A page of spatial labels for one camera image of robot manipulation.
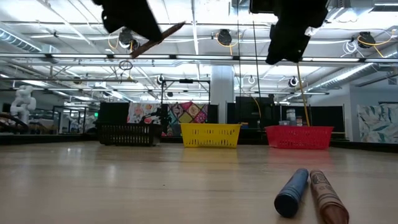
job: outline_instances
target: plastic basket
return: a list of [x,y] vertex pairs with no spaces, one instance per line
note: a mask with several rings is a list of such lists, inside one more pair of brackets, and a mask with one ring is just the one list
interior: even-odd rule
[[270,147],[280,149],[327,149],[333,127],[269,126]]
[[96,124],[98,139],[104,145],[154,146],[160,142],[159,124]]
[[240,124],[181,124],[185,147],[236,148]]

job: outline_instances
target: wooden stick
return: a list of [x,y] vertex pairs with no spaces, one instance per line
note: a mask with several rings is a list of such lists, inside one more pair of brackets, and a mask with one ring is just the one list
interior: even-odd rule
[[[174,34],[176,31],[178,31],[179,29],[181,29],[182,26],[184,26],[185,22],[180,22],[179,24],[175,24],[174,26],[168,28],[165,32],[162,33],[162,41],[166,38],[168,38],[169,36],[171,36],[172,34]],[[141,54],[143,54],[144,52],[146,52],[147,50],[151,49],[153,46],[157,45],[161,43],[160,42],[154,42],[154,41],[147,41],[146,43],[144,43],[143,45],[141,45],[140,47],[138,47],[135,51],[131,52],[131,58],[136,58],[138,56],[140,56]]]

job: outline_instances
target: colorful quilt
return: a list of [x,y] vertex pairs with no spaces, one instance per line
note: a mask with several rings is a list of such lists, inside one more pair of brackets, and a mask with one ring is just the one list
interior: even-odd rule
[[[168,114],[171,122],[167,126],[168,136],[181,136],[180,123],[204,123],[207,120],[207,104],[196,104],[193,102],[168,104]],[[148,114],[160,108],[160,103],[130,103],[128,123],[139,123]],[[160,124],[156,116],[146,118],[145,123],[150,123],[155,119],[155,124]]]
[[181,136],[180,123],[204,123],[207,120],[208,105],[186,102],[168,106],[171,117],[167,127],[168,136]]
[[[160,103],[130,103],[127,123],[139,123],[142,117],[155,112],[157,108],[160,108]],[[149,124],[153,119],[156,119],[154,124],[160,124],[156,116],[146,118],[144,122]]]
[[362,142],[398,143],[398,105],[358,105]]

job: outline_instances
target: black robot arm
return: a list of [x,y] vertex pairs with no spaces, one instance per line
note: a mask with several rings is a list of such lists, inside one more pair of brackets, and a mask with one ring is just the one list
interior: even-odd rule
[[101,17],[109,33],[120,27],[127,27],[148,40],[160,42],[163,39],[146,0],[93,0],[93,2],[102,6]]

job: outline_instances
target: brown cylinder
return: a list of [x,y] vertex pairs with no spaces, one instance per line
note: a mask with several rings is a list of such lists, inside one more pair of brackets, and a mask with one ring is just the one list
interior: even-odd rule
[[326,224],[348,224],[348,211],[324,173],[320,170],[313,170],[310,173],[310,178],[311,188],[323,221]]

